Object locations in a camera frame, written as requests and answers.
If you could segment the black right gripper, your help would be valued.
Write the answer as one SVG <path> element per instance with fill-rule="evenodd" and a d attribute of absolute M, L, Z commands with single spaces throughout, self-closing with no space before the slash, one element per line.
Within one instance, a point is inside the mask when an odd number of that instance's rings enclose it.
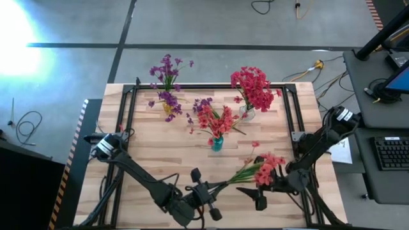
<path fill-rule="evenodd" d="M 280 192 L 280 193 L 287 193 L 282 187 L 272 186 L 272 185 L 262 185 L 259 186 L 257 189 L 250 189 L 250 188 L 243 188 L 243 187 L 236 187 L 237 190 L 246 194 L 249 197 L 255 197 L 255 208 L 256 211 L 263 211 L 267 208 L 268 202 L 267 198 L 264 195 L 264 192 Z"/>

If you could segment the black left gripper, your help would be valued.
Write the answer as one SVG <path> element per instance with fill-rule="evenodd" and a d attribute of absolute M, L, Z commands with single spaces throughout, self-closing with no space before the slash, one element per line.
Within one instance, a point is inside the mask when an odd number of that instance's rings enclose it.
<path fill-rule="evenodd" d="M 218 221 L 222 218 L 221 212 L 213 204 L 218 194 L 227 187 L 227 181 L 221 181 L 216 183 L 202 182 L 201 173 L 198 168 L 191 170 L 190 176 L 194 183 L 197 183 L 192 190 L 196 194 L 196 198 L 200 200 L 200 206 L 207 204 L 209 207 L 210 216 L 214 221 Z"/>

